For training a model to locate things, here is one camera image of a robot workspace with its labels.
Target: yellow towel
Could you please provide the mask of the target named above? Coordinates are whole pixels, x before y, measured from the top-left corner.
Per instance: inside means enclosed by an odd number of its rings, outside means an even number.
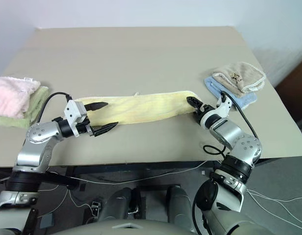
[[[193,92],[181,91],[134,96],[86,97],[77,101],[82,101],[83,104],[108,103],[99,110],[88,111],[91,125],[101,126],[117,121],[119,124],[158,121],[179,114],[191,113],[194,108],[187,103],[188,96],[198,98]]]

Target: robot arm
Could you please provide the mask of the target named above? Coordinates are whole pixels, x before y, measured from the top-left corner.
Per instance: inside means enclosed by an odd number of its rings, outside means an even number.
[[[198,124],[230,150],[196,194],[195,203],[202,211],[204,227],[210,235],[272,235],[240,213],[247,189],[245,184],[260,158],[259,139],[227,119],[232,102],[224,92],[216,109],[194,97],[188,97],[187,101],[196,110],[194,117]]]
[[[56,144],[70,136],[88,133],[96,137],[114,128],[117,122],[94,129],[87,117],[87,111],[100,109],[107,104],[98,102],[84,106],[70,99],[64,112],[67,119],[58,117],[29,128],[6,190],[0,193],[0,234],[32,234],[38,211],[31,206],[38,200],[38,189],[42,182],[77,184],[74,179],[47,172],[52,151]]]

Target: beige table surface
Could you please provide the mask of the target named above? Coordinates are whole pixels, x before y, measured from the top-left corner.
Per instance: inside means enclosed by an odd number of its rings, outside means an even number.
[[[260,65],[231,27],[65,28],[37,30],[4,75],[41,81],[73,98],[190,90],[215,105],[203,79],[229,62]],[[267,80],[245,114],[263,145],[262,158],[302,156],[302,134]],[[48,104],[42,121],[63,116],[64,97]],[[236,111],[229,118],[250,133]],[[0,127],[0,166],[12,166],[25,130]],[[51,165],[201,161],[203,144],[221,147],[191,115],[119,125],[99,137],[83,135],[58,144]]]

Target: gray floor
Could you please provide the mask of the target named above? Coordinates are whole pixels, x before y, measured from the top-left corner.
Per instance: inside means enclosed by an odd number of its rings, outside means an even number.
[[[56,168],[57,171],[64,171],[63,168]],[[190,198],[194,198],[199,186],[207,177],[202,175],[202,169],[195,169],[192,171],[164,176],[152,180],[140,181],[137,183],[130,183],[126,185],[94,185],[88,183],[86,191],[74,191],[74,196],[79,200],[76,202],[80,205],[82,202],[91,202],[93,198],[98,197],[106,200],[113,192],[123,188],[145,185],[170,185],[180,184],[188,193]],[[105,174],[96,174],[84,176],[85,179],[97,180],[98,177],[103,176],[105,179],[111,180],[130,180],[135,178],[147,177],[157,175],[163,171],[144,171],[144,172],[114,172]],[[43,188],[52,188],[51,185],[43,185]],[[252,173],[248,187],[257,190],[272,198],[289,199],[293,197],[302,196],[302,157],[294,157],[287,159],[279,159],[267,164],[258,166]],[[55,208],[62,200],[66,189],[59,187],[50,192],[41,192],[41,196],[36,207],[40,213],[46,213]],[[167,221],[165,212],[165,191],[144,192],[147,198],[147,219]],[[302,227],[302,224],[294,220],[288,215],[281,206],[275,202],[267,201],[259,198],[259,202],[263,204],[271,212],[292,221],[293,223]],[[288,209],[299,219],[302,220],[302,200],[297,200],[285,203]],[[78,226],[82,223],[84,208],[76,208],[69,197],[65,200],[63,205],[54,213],[55,226],[45,229],[36,229],[37,235],[52,234],[67,228]],[[278,235],[297,234],[302,235],[302,230],[290,224],[287,224],[272,215],[263,211],[248,195],[246,196],[242,213],[245,213],[255,222],[265,226],[272,232]],[[197,218],[200,221],[200,213],[197,211]]]

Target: blue towel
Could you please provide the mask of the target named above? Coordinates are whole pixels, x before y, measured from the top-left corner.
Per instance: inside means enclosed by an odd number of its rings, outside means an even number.
[[[246,93],[243,97],[237,98],[232,92],[230,92],[226,87],[224,87],[221,83],[217,82],[212,76],[207,77],[204,80],[204,83],[209,91],[214,94],[217,98],[220,98],[221,91],[227,92],[231,97],[234,98],[236,103],[239,105],[241,109],[246,109],[248,105],[257,101],[257,96],[254,92]]]

